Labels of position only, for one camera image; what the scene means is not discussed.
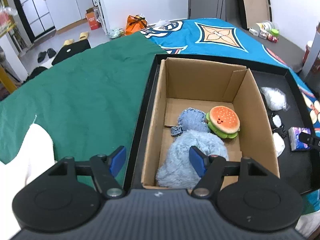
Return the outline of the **grey bench mattress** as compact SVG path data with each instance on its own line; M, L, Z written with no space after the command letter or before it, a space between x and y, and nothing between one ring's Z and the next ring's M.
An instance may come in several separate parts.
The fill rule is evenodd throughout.
M279 58L281 58L295 73L300 74L303 68L303 57L305 50L302 50L297 45L280 36L277 43L273 43L269 40L259 38L252 35L248 30L242 29L246 34L262 43L265 47L271 50Z

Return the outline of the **white kitchen cabinet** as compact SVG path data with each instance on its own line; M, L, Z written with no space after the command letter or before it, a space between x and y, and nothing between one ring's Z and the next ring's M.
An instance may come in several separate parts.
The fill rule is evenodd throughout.
M56 30L63 29L85 19L86 11L94 4L92 0L44 0Z

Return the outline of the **green cloth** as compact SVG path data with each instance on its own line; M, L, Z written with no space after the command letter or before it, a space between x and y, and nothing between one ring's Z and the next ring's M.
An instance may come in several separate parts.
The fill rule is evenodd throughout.
M32 122L54 157L77 161L131 150L151 66L164 50L144 35L100 44L45 70L1 101L1 162L18 154Z

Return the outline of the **small blue knitted plush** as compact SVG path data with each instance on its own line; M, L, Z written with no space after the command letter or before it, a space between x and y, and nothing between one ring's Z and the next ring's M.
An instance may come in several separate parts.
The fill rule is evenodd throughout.
M179 115L177 125L170 128L170 133L173 137L178 137L189 130L209 133L210 129L206 121L206 113L195 108L188 108Z

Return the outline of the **white soft item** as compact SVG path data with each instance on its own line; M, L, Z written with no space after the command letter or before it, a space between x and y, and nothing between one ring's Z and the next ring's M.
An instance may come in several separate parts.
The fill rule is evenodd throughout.
M277 157L279 157L285 150L285 141L279 135L279 133L274 132L273 133L273 143L274 143L274 147L276 149Z

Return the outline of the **white towel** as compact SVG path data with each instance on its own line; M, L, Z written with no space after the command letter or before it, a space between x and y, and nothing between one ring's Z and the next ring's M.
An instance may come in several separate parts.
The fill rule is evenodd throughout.
M16 157L1 163L1 239L11 239L20 231L12 211L13 198L54 164L50 135L40 125L31 124Z

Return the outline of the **black stool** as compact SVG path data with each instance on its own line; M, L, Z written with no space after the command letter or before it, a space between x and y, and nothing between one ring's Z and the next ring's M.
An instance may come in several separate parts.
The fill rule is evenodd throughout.
M82 41L78 41L70 45L64 46L59 50L55 59L53 59L52 65L58 64L64 61L65 59L68 59L88 49L91 49L91 46L88 40L82 40Z

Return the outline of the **orange bag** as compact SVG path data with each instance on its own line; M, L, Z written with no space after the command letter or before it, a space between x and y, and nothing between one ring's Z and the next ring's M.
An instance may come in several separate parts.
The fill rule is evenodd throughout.
M131 35L135 32L140 31L141 29L144 29L148 26L148 22L145 19L145 17L136 15L132 16L129 15L127 17L127 23L126 23L126 28L125 28L125 35Z

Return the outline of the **green lidded jar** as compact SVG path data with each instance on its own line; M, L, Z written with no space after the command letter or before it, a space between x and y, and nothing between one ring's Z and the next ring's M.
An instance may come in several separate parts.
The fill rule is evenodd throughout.
M279 36L279 30L278 29L270 29L270 34L274 37L278 37Z

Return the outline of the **white fluff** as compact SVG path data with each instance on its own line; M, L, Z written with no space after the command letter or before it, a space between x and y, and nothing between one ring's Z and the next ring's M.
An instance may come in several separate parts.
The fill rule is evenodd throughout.
M289 105L287 104L287 97L284 92L278 88L261 87L261 93L263 94L267 107L272 111L287 111Z

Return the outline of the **burger plush toy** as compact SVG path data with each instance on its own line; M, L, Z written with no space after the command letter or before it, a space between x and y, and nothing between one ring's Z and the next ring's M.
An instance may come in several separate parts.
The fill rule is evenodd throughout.
M234 139L240 131L240 119L231 108L215 106L206 114L209 129L222 139Z

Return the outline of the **orange cardboard box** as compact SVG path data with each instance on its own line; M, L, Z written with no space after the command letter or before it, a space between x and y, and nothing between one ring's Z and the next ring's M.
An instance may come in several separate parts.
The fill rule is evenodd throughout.
M101 23L98 21L95 7L87 9L85 17L87 22L89 23L89 27L91 30L96 30L101 27Z

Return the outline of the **black shallow tray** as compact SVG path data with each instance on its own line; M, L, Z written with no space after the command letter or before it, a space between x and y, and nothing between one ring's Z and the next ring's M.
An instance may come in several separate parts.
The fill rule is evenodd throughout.
M160 62L167 58L241 63L253 71L258 85L263 87L276 87L282 90L286 94L289 109L287 111L277 112L273 112L270 109L267 110L272 131L283 135L286 144L285 150L280 156L281 177L300 194L307 194L319 189L319 154L316 153L315 150L292 152L290 148L289 128L308 128L311 132L314 132L315 129L307 117L306 107L303 106L303 91L298 87L289 70L270 63L239 59L236 57L191 54L157 54L153 59L133 136L129 162L124 179L125 189L141 186L139 178L142 174L142 161L144 160L146 136L148 134L147 129L151 121L151 108L155 98Z

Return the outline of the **yellow side table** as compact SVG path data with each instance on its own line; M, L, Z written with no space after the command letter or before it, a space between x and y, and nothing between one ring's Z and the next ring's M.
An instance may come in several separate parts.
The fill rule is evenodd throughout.
M1 25L1 37L6 37L6 35L13 29L14 23L8 21L5 25ZM5 55L4 49L1 47L1 81L4 80L3 86L12 93L21 85L20 80L16 77L16 73L12 69L7 57Z

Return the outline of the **brown cardboard box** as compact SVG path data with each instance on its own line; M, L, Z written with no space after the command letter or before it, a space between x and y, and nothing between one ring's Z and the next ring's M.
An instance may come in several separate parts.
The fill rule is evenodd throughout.
M191 146L228 161L250 157L279 174L267 111L250 69L214 61L161 61L141 183L192 189Z

